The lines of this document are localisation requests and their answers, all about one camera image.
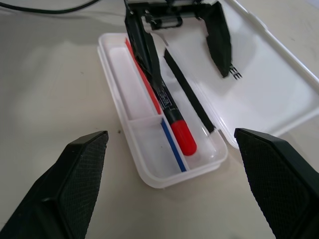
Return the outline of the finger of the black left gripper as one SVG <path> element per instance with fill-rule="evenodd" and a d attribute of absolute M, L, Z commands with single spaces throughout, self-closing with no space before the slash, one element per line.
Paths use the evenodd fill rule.
<path fill-rule="evenodd" d="M 153 88 L 162 87 L 159 58 L 153 37 L 146 32 L 140 13 L 136 9 L 126 9 L 125 25 L 133 55 Z"/>
<path fill-rule="evenodd" d="M 207 45 L 213 62 L 223 78 L 227 77 L 232 64 L 232 45 L 229 28 L 222 4 L 215 2 L 200 16 L 207 29 Z"/>

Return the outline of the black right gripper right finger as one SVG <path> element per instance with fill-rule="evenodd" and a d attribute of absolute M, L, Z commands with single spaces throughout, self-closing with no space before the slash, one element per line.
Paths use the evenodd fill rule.
<path fill-rule="evenodd" d="M 251 192 L 278 239 L 319 237 L 319 174 L 285 140 L 237 128 Z"/>

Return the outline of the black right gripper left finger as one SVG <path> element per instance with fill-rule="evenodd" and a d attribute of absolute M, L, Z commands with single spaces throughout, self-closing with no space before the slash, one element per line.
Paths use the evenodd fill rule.
<path fill-rule="evenodd" d="M 109 136 L 98 131 L 66 145 L 0 231 L 2 239 L 83 239 L 100 190 Z"/>

